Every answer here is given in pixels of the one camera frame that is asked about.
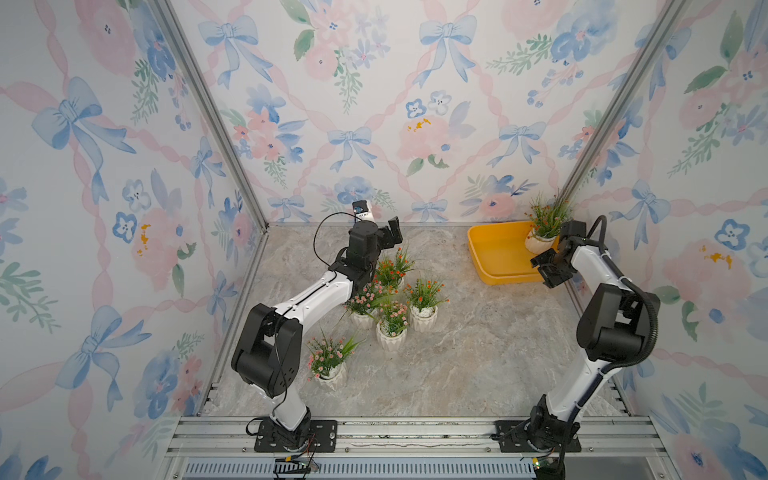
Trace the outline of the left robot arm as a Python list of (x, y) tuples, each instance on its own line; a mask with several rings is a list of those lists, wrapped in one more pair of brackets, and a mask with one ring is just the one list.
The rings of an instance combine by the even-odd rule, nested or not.
[(232, 353), (231, 369), (272, 401), (271, 424), (294, 434), (309, 425), (311, 413), (293, 385), (303, 334), (332, 309), (373, 281), (382, 251), (403, 242), (398, 217), (384, 226), (358, 213), (348, 231), (348, 246), (311, 286), (275, 306), (259, 303), (247, 314)]

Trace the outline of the potted plant orange red flowers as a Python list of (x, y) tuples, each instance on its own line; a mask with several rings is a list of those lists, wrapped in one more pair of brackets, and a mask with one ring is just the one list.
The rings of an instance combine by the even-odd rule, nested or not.
[(441, 280), (417, 278), (405, 287), (410, 325), (420, 333), (429, 332), (437, 324), (439, 307), (448, 302)]

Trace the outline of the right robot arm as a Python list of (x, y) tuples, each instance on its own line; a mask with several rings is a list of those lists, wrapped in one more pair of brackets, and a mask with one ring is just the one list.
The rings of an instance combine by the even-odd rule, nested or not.
[(526, 443), (539, 451), (564, 450), (592, 396), (618, 370), (646, 360), (658, 339), (660, 300), (613, 261), (604, 243), (606, 226), (603, 215), (591, 227), (567, 221), (558, 247), (531, 260), (546, 287), (579, 275), (591, 292), (576, 329), (581, 352), (557, 386), (532, 408), (524, 427)]

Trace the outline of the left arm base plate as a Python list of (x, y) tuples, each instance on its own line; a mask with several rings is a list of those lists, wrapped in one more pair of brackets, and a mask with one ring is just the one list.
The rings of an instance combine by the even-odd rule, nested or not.
[(336, 420), (304, 420), (289, 431), (273, 420), (261, 422), (255, 433), (257, 453), (333, 453), (336, 449)]

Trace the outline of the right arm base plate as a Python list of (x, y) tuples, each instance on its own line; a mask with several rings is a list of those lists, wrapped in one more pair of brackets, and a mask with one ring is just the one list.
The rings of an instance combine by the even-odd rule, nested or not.
[(491, 439), (498, 443), (503, 453), (546, 453), (559, 452), (565, 440), (567, 423), (561, 420), (546, 420), (534, 427), (531, 419), (497, 420)]

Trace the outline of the potted plant pink white pot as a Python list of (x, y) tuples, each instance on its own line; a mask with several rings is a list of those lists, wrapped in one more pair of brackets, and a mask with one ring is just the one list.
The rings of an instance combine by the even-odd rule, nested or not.
[(379, 345), (387, 352), (397, 352), (405, 343), (408, 307), (399, 301), (390, 301), (378, 308), (376, 335)]

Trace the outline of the yellow storage box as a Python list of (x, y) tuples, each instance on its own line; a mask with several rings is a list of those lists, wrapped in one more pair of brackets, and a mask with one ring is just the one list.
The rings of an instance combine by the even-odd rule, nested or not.
[(487, 285), (542, 281), (531, 260), (548, 248), (556, 247), (556, 238), (545, 241), (532, 234), (530, 221), (475, 225), (469, 228), (468, 245), (480, 279)]

